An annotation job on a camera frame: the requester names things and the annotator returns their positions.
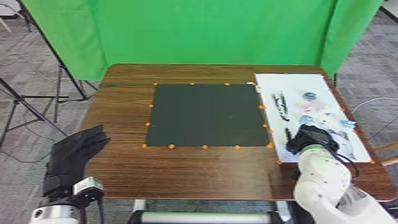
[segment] orange dot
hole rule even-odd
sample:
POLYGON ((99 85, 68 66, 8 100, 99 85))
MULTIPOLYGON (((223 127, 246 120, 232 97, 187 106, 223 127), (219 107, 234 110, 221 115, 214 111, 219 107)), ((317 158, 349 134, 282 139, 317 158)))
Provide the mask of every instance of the orange dot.
POLYGON ((274 148, 274 142, 271 142, 267 145, 267 149, 273 149, 273 148, 274 148))

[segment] green backdrop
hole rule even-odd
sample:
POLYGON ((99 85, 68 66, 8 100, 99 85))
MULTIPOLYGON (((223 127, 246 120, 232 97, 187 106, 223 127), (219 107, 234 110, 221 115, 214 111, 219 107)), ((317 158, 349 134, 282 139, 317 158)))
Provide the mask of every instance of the green backdrop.
POLYGON ((338 71, 383 0, 24 0, 83 80, 116 63, 338 71))

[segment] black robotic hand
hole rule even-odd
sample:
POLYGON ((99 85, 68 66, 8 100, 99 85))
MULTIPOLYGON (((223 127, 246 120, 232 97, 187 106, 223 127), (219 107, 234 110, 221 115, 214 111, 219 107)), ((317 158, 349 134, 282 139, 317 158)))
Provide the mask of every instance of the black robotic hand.
POLYGON ((338 152, 340 144, 333 140, 330 132, 315 126, 305 124, 301 126, 296 138, 287 143, 287 149, 294 154, 298 154, 303 149, 315 144, 321 144, 330 151, 338 152))
POLYGON ((45 197, 59 198, 72 195, 74 185, 84 179, 86 164, 109 141, 104 126, 97 126, 54 145, 43 184, 45 197))

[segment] white paper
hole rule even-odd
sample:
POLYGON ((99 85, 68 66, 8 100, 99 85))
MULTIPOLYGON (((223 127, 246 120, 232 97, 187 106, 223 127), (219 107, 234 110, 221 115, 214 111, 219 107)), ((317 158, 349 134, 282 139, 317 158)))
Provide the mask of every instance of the white paper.
POLYGON ((267 106, 267 119, 271 129, 274 131, 274 143, 278 149, 278 156, 282 162, 298 162, 299 156, 287 150, 287 131, 290 129, 292 136, 296 137, 301 127, 301 117, 310 115, 315 118, 315 125, 330 130, 330 132, 346 133, 346 137, 333 134, 335 140, 340 143, 340 154, 347 156, 354 162, 370 162, 370 154, 363 145, 358 134, 353 129, 340 124, 342 120, 347 120, 346 113, 321 74, 257 74, 260 95, 264 98, 264 105, 267 106), (305 93, 317 93, 317 100, 310 102, 305 99, 305 93), (273 94, 285 94, 289 105, 289 118, 287 122, 280 116, 280 110, 273 94), (315 110, 312 113, 305 112, 305 107, 312 105, 315 110))

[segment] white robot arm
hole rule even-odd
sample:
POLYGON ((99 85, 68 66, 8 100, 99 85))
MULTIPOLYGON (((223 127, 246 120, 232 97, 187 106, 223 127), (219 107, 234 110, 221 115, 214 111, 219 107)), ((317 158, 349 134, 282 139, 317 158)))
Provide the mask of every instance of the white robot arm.
POLYGON ((376 198, 351 185, 351 171, 322 145, 305 148, 299 169, 296 200, 317 224, 397 224, 376 198))

